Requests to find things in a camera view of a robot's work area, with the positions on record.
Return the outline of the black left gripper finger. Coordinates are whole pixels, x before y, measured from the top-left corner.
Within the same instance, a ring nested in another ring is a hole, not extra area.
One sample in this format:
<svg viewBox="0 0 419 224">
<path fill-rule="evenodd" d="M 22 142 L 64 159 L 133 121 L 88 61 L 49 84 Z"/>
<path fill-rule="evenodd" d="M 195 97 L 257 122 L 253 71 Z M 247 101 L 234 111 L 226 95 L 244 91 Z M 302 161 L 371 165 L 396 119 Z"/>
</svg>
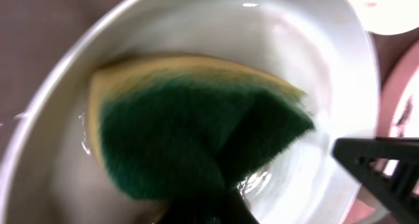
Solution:
<svg viewBox="0 0 419 224">
<path fill-rule="evenodd" d="M 339 138 L 333 156 L 398 222 L 418 224 L 417 138 Z"/>
</svg>

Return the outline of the green yellow sponge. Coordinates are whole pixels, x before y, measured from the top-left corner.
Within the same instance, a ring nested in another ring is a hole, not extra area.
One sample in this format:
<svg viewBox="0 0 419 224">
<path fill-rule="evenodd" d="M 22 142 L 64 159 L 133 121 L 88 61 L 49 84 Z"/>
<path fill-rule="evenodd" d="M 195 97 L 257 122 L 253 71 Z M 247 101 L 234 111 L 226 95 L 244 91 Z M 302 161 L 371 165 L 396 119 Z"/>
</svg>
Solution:
<svg viewBox="0 0 419 224">
<path fill-rule="evenodd" d="M 237 186 L 315 124 L 304 92 L 207 56 L 160 56 L 96 71 L 88 133 L 130 198 L 165 202 L 159 223 L 254 223 Z"/>
</svg>

